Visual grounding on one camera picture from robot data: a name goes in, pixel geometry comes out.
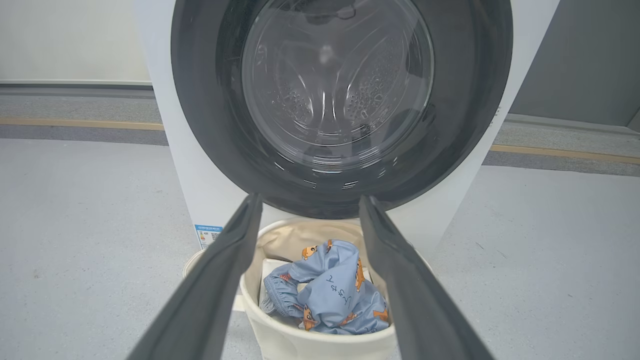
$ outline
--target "blue label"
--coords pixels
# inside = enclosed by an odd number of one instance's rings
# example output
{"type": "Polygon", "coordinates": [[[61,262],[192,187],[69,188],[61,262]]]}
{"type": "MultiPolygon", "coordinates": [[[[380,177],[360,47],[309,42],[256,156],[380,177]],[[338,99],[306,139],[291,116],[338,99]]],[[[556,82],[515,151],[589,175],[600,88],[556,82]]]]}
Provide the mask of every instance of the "blue label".
{"type": "Polygon", "coordinates": [[[206,249],[211,245],[222,232],[222,226],[196,225],[196,235],[200,242],[200,247],[206,249]]]}
{"type": "Polygon", "coordinates": [[[217,233],[222,231],[222,226],[204,226],[204,225],[196,225],[197,231],[215,231],[217,233]]]}

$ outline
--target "orange cartoon dog print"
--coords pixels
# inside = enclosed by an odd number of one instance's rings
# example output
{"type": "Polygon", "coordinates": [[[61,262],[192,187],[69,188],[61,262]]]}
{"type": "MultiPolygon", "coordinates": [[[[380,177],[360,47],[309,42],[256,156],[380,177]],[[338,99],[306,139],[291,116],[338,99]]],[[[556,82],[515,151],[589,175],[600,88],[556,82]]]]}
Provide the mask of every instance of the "orange cartoon dog print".
{"type": "Polygon", "coordinates": [[[387,311],[387,308],[385,307],[385,310],[383,312],[379,312],[379,311],[373,311],[373,317],[375,318],[380,318],[380,320],[384,321],[384,322],[389,322],[389,312],[387,311]]]}
{"type": "Polygon", "coordinates": [[[311,310],[306,305],[305,305],[304,314],[305,316],[302,318],[302,322],[305,324],[305,330],[309,331],[313,329],[318,322],[316,321],[316,319],[314,319],[314,316],[311,313],[311,310]]]}
{"type": "Polygon", "coordinates": [[[357,317],[358,317],[358,314],[354,314],[354,313],[349,314],[349,316],[347,316],[347,318],[344,319],[344,321],[340,323],[340,326],[347,325],[348,322],[352,321],[353,319],[355,319],[357,317]]]}
{"type": "Polygon", "coordinates": [[[364,282],[364,273],[362,272],[362,261],[358,258],[358,269],[356,270],[356,290],[360,292],[360,287],[364,282]]]}
{"type": "Polygon", "coordinates": [[[302,250],[302,258],[304,260],[309,260],[309,256],[313,255],[316,253],[318,246],[310,246],[310,247],[305,247],[302,250]]]}

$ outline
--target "epoxy floor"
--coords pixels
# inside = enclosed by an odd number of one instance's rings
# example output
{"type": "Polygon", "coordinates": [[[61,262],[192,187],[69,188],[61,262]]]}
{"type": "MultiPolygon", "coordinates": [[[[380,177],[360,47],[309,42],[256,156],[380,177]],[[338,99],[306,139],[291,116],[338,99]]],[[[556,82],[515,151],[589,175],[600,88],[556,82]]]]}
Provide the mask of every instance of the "epoxy floor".
{"type": "MultiPolygon", "coordinates": [[[[0,139],[0,188],[0,359],[124,359],[198,250],[169,149],[0,139]]],[[[483,167],[432,266],[498,360],[636,359],[638,214],[638,177],[483,167]]]]}

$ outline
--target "white laundry basket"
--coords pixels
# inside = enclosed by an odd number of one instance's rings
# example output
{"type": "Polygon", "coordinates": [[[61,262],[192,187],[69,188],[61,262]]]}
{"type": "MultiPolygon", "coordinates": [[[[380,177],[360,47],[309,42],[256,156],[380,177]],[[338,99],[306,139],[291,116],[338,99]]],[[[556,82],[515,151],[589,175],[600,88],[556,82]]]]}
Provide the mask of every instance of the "white laundry basket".
{"type": "MultiPolygon", "coordinates": [[[[262,260],[300,259],[305,247],[319,245],[329,239],[340,239],[353,243],[360,249],[362,265],[369,268],[376,287],[387,297],[384,280],[371,268],[367,257],[362,229],[352,222],[330,220],[295,219],[271,224],[258,233],[255,255],[249,269],[240,278],[241,297],[236,297],[234,309],[246,311],[253,332],[258,340],[265,360],[385,360],[396,349],[396,328],[373,334],[334,335],[308,332],[281,323],[265,314],[259,306],[262,260]]],[[[195,254],[184,267],[186,275],[202,252],[195,254]]]]}

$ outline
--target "blue printed clothing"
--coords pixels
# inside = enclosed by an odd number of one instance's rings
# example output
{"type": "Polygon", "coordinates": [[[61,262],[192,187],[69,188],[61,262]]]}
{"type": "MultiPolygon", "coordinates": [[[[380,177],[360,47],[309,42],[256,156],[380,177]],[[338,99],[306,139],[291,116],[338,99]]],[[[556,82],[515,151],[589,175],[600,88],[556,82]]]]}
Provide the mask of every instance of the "blue printed clothing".
{"type": "Polygon", "coordinates": [[[262,308],[301,318],[301,328],[328,334],[365,334],[389,327],[387,303],[365,279],[358,248],[329,240],[302,250],[302,260],[264,278],[269,300],[262,308]],[[298,284],[307,282],[298,293],[298,284]]]}

